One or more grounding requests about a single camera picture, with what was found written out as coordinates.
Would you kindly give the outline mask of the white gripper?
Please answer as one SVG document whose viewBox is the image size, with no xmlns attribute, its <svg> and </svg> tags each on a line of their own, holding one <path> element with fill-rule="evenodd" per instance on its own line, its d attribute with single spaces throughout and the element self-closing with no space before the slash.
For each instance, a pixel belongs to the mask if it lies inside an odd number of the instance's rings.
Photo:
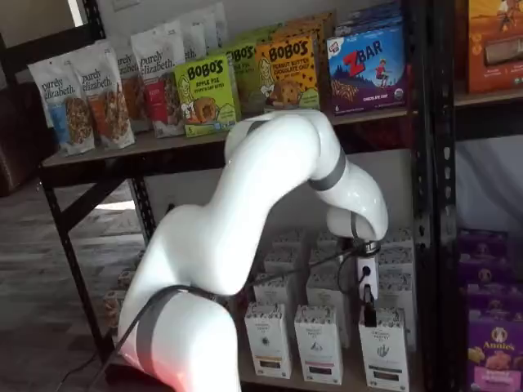
<svg viewBox="0 0 523 392">
<path fill-rule="evenodd" d="M 377 315 L 374 301 L 378 298 L 378 265 L 377 255 L 357 257 L 358 291 L 364 302 L 364 325 L 377 326 Z"/>
</svg>

